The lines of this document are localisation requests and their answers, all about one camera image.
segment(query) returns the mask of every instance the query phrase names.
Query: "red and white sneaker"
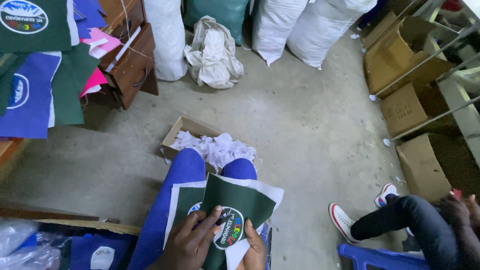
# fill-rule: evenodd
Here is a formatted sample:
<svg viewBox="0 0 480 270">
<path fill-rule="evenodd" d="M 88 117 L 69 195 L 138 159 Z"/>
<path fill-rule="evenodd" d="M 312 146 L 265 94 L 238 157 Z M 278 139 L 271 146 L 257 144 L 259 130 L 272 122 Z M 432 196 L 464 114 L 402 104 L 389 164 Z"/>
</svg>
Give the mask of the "red and white sneaker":
<svg viewBox="0 0 480 270">
<path fill-rule="evenodd" d="M 382 188 L 382 191 L 380 192 L 380 195 L 375 198 L 375 205 L 378 208 L 382 208 L 387 205 L 387 200 L 385 199 L 385 196 L 388 194 L 395 194 L 398 195 L 396 192 L 396 187 L 393 184 L 386 184 Z"/>
<path fill-rule="evenodd" d="M 347 214 L 335 203 L 328 206 L 328 213 L 333 221 L 335 227 L 342 233 L 345 240 L 350 244 L 356 244 L 360 241 L 355 240 L 350 234 L 350 228 L 355 223 L 354 220 L 349 218 Z"/>
</svg>

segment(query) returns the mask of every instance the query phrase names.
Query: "dark jeans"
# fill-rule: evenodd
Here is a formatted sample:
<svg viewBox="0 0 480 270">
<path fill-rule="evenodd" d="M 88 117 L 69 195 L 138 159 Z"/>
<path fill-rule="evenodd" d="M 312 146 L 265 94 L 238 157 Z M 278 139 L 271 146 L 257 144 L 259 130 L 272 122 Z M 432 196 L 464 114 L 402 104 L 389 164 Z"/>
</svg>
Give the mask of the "dark jeans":
<svg viewBox="0 0 480 270">
<path fill-rule="evenodd" d="M 389 195 L 387 201 L 352 225 L 353 238 L 364 240 L 409 227 L 432 270 L 458 268 L 455 234 L 435 207 L 415 195 Z"/>
</svg>

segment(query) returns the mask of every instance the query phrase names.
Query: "drawer handle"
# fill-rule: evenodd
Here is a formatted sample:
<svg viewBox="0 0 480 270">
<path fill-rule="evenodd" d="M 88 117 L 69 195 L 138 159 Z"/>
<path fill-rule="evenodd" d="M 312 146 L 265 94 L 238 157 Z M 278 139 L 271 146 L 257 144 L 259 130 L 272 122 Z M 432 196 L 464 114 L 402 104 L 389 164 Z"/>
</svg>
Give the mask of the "drawer handle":
<svg viewBox="0 0 480 270">
<path fill-rule="evenodd" d="M 147 70 L 146 67 L 144 67 L 144 72 L 145 72 L 145 76 L 144 76 L 138 83 L 134 83 L 134 84 L 133 84 L 133 87 L 137 87 L 137 86 L 141 85 L 141 84 L 144 83 L 144 81 L 147 79 L 148 70 Z"/>
<path fill-rule="evenodd" d="M 118 37 L 118 39 L 122 40 L 122 39 L 128 37 L 128 34 L 131 32 L 131 30 L 132 30 L 132 21 L 128 20 L 127 21 L 127 32 L 125 34 L 120 35 L 120 37 Z"/>
</svg>

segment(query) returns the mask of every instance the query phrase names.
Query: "leg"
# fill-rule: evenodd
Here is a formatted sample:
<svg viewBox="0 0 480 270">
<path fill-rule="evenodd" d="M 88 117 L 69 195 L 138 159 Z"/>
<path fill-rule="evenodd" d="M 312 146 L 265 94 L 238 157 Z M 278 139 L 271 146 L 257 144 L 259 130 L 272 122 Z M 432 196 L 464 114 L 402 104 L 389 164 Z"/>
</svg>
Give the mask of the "leg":
<svg viewBox="0 0 480 270">
<path fill-rule="evenodd" d="M 172 161 L 155 202 L 148 212 L 128 269 L 144 269 L 162 255 L 173 184 L 204 180 L 205 162 L 202 157 L 191 148 L 180 151 Z"/>
<path fill-rule="evenodd" d="M 456 269 L 454 232 L 435 207 L 415 195 L 392 199 L 393 203 L 355 222 L 351 236 L 364 240 L 409 227 L 432 269 Z"/>
<path fill-rule="evenodd" d="M 257 180 L 257 172 L 253 163 L 248 159 L 236 159 L 225 165 L 221 176 L 233 179 L 253 179 Z"/>
</svg>

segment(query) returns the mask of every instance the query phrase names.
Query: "kilimanjaro logo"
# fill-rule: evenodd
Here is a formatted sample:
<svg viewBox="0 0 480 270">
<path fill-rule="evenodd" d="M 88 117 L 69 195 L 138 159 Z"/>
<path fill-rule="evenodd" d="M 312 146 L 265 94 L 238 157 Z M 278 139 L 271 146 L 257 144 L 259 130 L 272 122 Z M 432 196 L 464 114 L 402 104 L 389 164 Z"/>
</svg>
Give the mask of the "kilimanjaro logo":
<svg viewBox="0 0 480 270">
<path fill-rule="evenodd" d="M 222 207 L 225 211 L 217 221 L 222 226 L 221 233 L 213 238 L 213 243 L 219 249 L 226 249 L 238 242 L 243 235 L 243 216 L 236 209 Z"/>
<path fill-rule="evenodd" d="M 25 76 L 15 73 L 12 78 L 13 95 L 9 99 L 7 109 L 15 109 L 25 104 L 28 100 L 29 83 Z"/>
<path fill-rule="evenodd" d="M 1 23 L 16 33 L 34 34 L 48 25 L 45 11 L 24 0 L 6 0 L 0 4 Z"/>
</svg>

